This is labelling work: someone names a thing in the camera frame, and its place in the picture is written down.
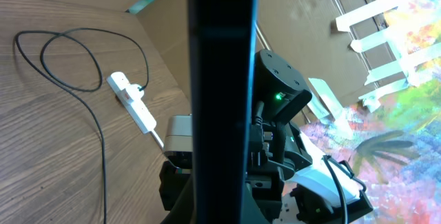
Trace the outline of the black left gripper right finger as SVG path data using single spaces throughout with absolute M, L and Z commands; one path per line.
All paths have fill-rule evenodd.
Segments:
M 245 183 L 241 224 L 269 224 L 252 197 L 252 187 Z

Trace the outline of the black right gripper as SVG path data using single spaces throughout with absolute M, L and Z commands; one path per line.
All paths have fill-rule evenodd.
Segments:
M 175 167 L 170 161 L 163 163 L 159 174 L 159 194 L 164 210 L 172 211 L 191 175 L 191 169 Z

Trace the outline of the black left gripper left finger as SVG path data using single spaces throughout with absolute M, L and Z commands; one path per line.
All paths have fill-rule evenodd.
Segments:
M 181 195 L 169 213 L 171 224 L 190 224 L 193 223 L 194 215 L 194 183 L 193 176 L 186 182 Z

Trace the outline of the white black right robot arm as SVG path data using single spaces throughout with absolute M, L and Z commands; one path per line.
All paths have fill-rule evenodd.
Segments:
M 302 74 L 262 49 L 255 54 L 253 107 L 245 176 L 244 221 L 272 223 L 283 207 L 285 181 L 297 186 L 296 220 L 350 223 L 373 211 L 365 184 L 348 162 L 337 162 L 314 145 L 290 120 L 312 99 Z M 192 186 L 192 116 L 170 117 L 159 174 L 165 210 L 162 223 L 195 223 Z

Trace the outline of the blue Samsung Galaxy smartphone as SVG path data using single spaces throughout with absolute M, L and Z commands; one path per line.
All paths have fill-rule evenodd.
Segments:
M 256 0 L 187 0 L 197 223 L 243 213 Z

